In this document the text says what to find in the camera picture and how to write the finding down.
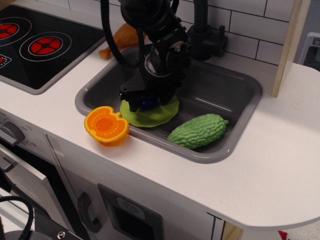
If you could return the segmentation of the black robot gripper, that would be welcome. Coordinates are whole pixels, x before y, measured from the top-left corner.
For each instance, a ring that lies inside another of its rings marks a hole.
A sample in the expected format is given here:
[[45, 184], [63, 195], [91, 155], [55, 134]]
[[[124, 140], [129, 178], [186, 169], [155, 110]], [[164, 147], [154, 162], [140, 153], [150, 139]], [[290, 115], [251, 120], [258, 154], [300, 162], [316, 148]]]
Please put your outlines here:
[[119, 88], [121, 100], [129, 103], [129, 110], [136, 112], [142, 100], [157, 94], [162, 105], [166, 105], [175, 95], [185, 78], [187, 54], [185, 52], [146, 52], [139, 64], [131, 64], [122, 55], [118, 62], [126, 69], [137, 68], [135, 74]]

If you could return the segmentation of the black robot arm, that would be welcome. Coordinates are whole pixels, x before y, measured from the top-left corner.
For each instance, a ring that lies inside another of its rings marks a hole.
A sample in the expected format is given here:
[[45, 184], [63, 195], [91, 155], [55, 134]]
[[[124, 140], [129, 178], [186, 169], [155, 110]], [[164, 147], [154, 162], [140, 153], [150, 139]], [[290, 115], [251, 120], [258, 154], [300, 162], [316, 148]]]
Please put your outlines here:
[[120, 5], [123, 19], [151, 41], [135, 75], [120, 87], [120, 98], [131, 112], [166, 105], [191, 64], [191, 40], [175, 15], [178, 2], [122, 0]]

